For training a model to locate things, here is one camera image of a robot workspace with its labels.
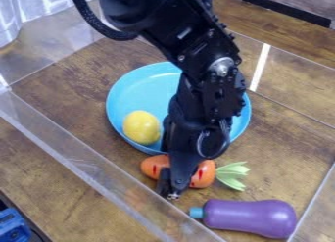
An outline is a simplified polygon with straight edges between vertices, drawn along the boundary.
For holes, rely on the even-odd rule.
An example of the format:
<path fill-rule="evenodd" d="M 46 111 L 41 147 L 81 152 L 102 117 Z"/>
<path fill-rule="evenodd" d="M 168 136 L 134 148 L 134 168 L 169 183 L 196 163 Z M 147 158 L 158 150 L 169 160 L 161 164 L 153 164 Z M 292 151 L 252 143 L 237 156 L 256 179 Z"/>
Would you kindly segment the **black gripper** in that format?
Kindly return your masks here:
<path fill-rule="evenodd" d="M 240 73 L 209 73 L 197 82 L 181 75 L 164 118 L 161 149 L 169 156 L 169 168 L 161 168 L 157 179 L 161 197 L 177 200 L 198 164 L 226 151 L 233 117 L 245 105 L 244 91 Z"/>

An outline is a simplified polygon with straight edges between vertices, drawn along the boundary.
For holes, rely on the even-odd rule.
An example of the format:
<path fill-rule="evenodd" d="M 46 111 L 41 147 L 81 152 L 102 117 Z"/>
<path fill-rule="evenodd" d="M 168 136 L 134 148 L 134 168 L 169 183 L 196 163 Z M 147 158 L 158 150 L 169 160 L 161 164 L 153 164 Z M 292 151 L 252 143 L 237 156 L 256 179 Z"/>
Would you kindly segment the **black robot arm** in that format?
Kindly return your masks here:
<path fill-rule="evenodd" d="M 164 119 L 169 167 L 157 183 L 157 193 L 174 200 L 198 164 L 230 145 L 233 117 L 245 105 L 234 38 L 201 0 L 99 0 L 99 7 L 111 26 L 143 37 L 181 69 Z"/>

